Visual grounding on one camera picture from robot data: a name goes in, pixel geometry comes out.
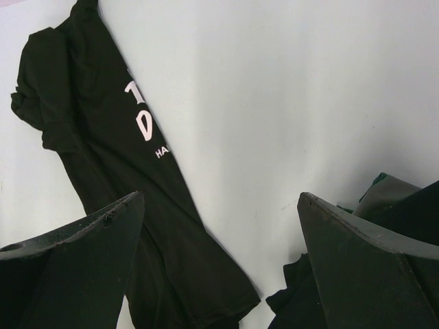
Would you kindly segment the black printed t shirt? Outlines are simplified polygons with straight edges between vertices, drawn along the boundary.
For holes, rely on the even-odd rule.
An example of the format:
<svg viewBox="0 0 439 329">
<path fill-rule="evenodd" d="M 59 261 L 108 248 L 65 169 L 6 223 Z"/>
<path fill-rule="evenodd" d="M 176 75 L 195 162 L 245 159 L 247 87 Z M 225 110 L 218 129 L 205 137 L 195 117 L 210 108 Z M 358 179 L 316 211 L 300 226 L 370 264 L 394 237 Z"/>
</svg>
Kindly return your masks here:
<svg viewBox="0 0 439 329">
<path fill-rule="evenodd" d="M 143 194 L 126 288 L 134 327 L 238 328 L 259 296 L 206 231 L 96 1 L 78 1 L 59 26 L 29 36 L 11 98 L 59 155 L 86 213 Z"/>
</svg>

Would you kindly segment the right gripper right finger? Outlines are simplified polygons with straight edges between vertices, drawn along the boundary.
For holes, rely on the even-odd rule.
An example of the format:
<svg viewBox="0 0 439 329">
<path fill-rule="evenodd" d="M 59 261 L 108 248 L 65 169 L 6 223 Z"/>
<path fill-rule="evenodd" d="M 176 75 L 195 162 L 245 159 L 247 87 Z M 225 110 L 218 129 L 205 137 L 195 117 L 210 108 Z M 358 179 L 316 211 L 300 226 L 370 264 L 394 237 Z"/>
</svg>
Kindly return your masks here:
<svg viewBox="0 0 439 329">
<path fill-rule="evenodd" d="M 438 246 L 308 192 L 297 209 L 329 328 L 438 327 Z"/>
</svg>

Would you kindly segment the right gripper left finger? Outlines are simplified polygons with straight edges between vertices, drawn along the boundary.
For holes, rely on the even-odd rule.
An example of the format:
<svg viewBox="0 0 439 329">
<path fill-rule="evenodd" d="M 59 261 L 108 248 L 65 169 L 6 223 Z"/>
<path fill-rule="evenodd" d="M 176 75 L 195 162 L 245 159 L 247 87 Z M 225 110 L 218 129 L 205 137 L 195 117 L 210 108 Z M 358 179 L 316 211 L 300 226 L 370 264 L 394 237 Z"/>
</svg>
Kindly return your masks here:
<svg viewBox="0 0 439 329">
<path fill-rule="evenodd" d="M 116 328 L 144 200 L 140 192 L 1 248 L 2 328 Z"/>
</svg>

